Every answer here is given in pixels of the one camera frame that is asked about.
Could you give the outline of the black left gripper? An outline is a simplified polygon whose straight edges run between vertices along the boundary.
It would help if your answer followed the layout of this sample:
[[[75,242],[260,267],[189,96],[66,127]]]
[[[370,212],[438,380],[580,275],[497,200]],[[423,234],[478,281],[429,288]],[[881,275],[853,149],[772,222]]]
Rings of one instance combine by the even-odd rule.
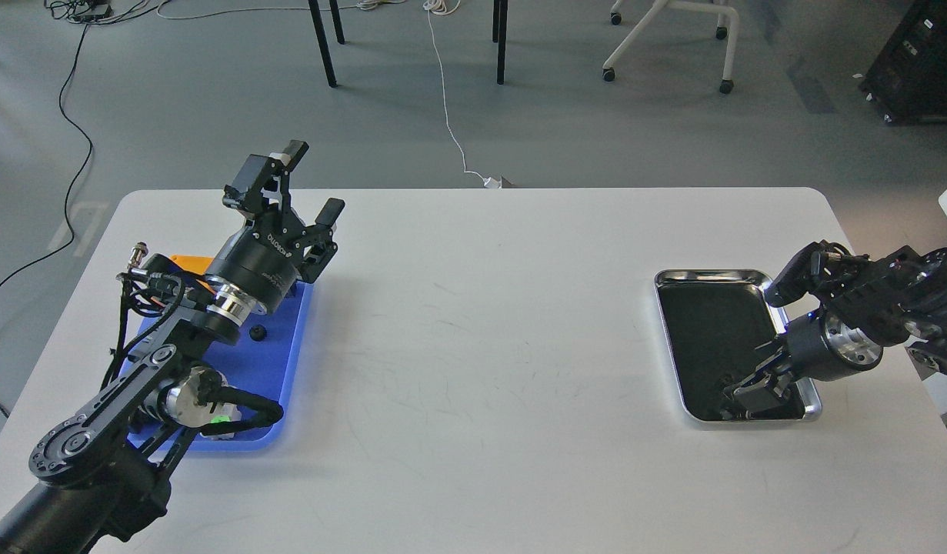
[[[308,227],[291,205],[289,176],[307,153],[308,143],[291,140],[280,153],[249,155],[233,182],[223,189],[222,204],[236,210],[260,232],[238,231],[205,274],[254,298],[263,313],[275,312],[295,282],[314,284],[338,250],[333,235],[345,208],[343,199],[328,199],[314,225]],[[303,228],[291,241],[267,232]]]

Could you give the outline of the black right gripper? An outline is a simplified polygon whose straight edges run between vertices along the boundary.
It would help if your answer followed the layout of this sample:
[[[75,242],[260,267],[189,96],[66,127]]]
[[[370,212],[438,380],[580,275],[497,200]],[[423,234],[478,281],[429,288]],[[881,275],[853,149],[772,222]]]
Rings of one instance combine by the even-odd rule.
[[[784,346],[768,342],[755,348],[761,362],[723,389],[741,419],[800,419],[794,381],[838,381],[870,371],[882,360],[881,345],[831,312],[809,312],[792,320],[783,338]]]

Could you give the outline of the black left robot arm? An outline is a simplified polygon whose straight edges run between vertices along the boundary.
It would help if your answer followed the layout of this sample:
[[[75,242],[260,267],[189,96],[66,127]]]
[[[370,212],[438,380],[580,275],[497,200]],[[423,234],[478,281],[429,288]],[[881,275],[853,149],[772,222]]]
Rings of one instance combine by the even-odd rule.
[[[46,432],[28,457],[37,484],[0,520],[0,553],[86,553],[104,536],[128,541],[166,515],[171,476],[197,435],[273,426],[272,399],[227,385],[205,361],[234,345],[250,315],[278,309],[297,282],[312,284],[335,256],[345,207],[328,199],[305,224],[291,205],[290,173],[308,153],[249,155],[222,202],[245,218],[202,272],[137,245],[122,284],[122,312],[153,316],[118,346],[99,392]]]

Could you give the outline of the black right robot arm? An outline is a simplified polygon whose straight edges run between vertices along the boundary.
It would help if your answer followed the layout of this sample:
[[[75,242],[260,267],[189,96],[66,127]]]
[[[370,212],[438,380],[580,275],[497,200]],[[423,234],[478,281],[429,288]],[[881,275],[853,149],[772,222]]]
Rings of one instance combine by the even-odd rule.
[[[947,375],[947,248],[919,255],[908,245],[873,260],[838,242],[811,242],[765,288],[779,308],[813,295],[815,311],[762,344],[754,372],[723,390],[726,406],[750,416],[782,407],[800,379],[831,382],[874,369],[885,347]]]

